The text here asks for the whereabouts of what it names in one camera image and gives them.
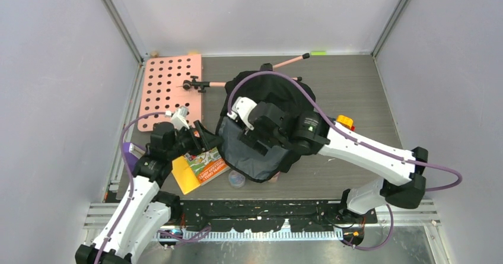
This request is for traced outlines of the orange 78-Storey Treehouse book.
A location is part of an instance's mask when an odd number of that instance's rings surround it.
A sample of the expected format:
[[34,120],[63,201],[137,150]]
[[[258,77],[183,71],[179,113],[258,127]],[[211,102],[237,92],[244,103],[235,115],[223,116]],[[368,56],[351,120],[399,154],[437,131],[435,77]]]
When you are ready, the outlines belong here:
[[194,174],[199,186],[210,182],[230,169],[217,148],[199,155],[186,154],[185,159],[190,167],[190,172]]

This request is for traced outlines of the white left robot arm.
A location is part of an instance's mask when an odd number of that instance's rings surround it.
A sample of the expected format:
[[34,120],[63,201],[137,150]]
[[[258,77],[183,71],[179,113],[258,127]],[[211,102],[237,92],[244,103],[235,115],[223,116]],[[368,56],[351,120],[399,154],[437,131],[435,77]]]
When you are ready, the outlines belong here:
[[154,125],[145,154],[130,173],[125,196],[93,242],[79,246],[76,263],[136,263],[164,224],[181,220],[179,196],[160,190],[173,170],[173,161],[207,152],[222,142],[222,137],[200,121],[181,129],[170,122]]

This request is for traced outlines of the black backpack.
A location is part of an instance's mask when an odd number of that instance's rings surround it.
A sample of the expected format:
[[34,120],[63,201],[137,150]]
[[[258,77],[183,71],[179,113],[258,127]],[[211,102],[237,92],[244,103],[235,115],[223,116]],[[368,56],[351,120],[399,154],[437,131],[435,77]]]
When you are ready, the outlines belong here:
[[[308,99],[315,100],[316,96],[307,84],[299,82],[294,86],[276,75],[253,77],[254,73],[254,70],[242,71],[228,81],[225,99],[236,101],[246,97],[257,104],[271,103],[293,117],[314,109]],[[224,140],[218,151],[225,163],[256,183],[266,182],[279,172],[288,172],[301,158],[296,152],[280,146],[272,128],[247,132],[244,124],[228,117],[226,105],[221,110],[215,132]]]

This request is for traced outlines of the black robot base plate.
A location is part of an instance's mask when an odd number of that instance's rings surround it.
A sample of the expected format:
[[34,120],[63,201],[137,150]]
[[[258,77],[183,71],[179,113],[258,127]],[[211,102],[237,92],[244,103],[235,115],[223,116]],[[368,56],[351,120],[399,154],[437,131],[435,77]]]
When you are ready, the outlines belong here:
[[182,200],[166,225],[189,231],[210,227],[212,232],[235,230],[243,233],[277,232],[289,225],[295,233],[329,231],[333,228],[357,228],[365,221],[376,224],[374,209],[364,217],[344,220],[338,200]]

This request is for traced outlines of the yellow illustrated book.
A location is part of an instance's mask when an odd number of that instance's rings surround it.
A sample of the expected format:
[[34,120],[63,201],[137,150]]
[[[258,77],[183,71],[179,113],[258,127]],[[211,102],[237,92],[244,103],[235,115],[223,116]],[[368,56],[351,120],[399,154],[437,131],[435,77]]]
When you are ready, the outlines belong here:
[[201,186],[198,175],[195,173],[195,166],[185,157],[179,157],[173,161],[172,175],[184,195]]

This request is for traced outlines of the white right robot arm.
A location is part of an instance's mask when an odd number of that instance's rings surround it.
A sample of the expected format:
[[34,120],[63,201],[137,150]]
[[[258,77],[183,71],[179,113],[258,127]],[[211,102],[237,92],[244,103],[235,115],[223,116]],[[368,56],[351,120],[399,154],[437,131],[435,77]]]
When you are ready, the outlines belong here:
[[377,175],[379,179],[343,192],[338,215],[355,222],[382,205],[416,209],[425,194],[423,169],[415,154],[425,152],[393,148],[359,135],[316,110],[286,112],[272,103],[240,97],[227,116],[242,127],[242,138],[254,150],[282,147],[298,155],[335,157]]

